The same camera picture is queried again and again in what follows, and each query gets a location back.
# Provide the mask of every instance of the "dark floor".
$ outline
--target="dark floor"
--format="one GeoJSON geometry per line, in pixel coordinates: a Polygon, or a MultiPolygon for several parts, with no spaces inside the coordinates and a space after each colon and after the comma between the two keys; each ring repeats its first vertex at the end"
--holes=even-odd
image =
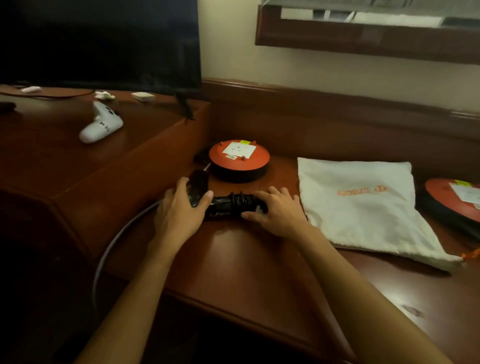
{"type": "MultiPolygon", "coordinates": [[[[102,276],[100,315],[90,303],[92,271],[76,253],[39,253],[2,244],[3,340],[0,364],[71,363],[126,283],[102,276]]],[[[282,360],[315,363],[309,357],[222,319],[163,296],[142,363],[245,363],[282,360]]]]}

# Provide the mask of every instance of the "white drawstring bag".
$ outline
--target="white drawstring bag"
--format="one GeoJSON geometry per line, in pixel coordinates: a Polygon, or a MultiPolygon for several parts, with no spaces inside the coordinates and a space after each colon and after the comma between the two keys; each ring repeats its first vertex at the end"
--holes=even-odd
{"type": "Polygon", "coordinates": [[[451,271],[447,254],[415,209],[411,164],[298,158],[300,198],[310,223],[334,245],[391,253],[451,271]]]}

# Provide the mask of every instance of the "television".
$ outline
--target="television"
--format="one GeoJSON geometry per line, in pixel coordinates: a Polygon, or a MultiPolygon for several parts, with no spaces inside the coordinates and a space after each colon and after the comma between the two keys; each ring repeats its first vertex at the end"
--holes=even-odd
{"type": "Polygon", "coordinates": [[[0,49],[0,84],[201,86],[197,0],[1,0],[0,49]]]}

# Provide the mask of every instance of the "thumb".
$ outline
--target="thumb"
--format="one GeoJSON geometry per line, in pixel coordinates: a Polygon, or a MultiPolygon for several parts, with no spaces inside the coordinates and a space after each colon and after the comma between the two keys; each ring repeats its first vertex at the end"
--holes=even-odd
{"type": "Polygon", "coordinates": [[[242,212],[241,216],[247,221],[258,222],[259,224],[262,224],[263,222],[265,222],[265,219],[266,219],[265,215],[259,214],[256,212],[251,212],[251,211],[242,212]]]}
{"type": "Polygon", "coordinates": [[[213,200],[213,191],[207,191],[202,197],[202,199],[200,200],[200,202],[198,203],[196,208],[205,212],[210,206],[210,204],[212,203],[212,200],[213,200]]]}

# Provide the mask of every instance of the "orange round lid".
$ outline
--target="orange round lid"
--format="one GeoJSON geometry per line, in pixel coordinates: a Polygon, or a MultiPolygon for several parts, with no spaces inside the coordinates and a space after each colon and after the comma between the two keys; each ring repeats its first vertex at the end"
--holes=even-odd
{"type": "Polygon", "coordinates": [[[460,198],[475,201],[475,196],[480,196],[480,185],[445,178],[434,178],[425,183],[425,189],[430,196],[445,207],[480,222],[480,204],[465,202],[460,198]]]}
{"type": "Polygon", "coordinates": [[[209,156],[213,163],[229,170],[256,170],[270,161],[268,151],[256,141],[239,139],[215,144],[209,156]]]}

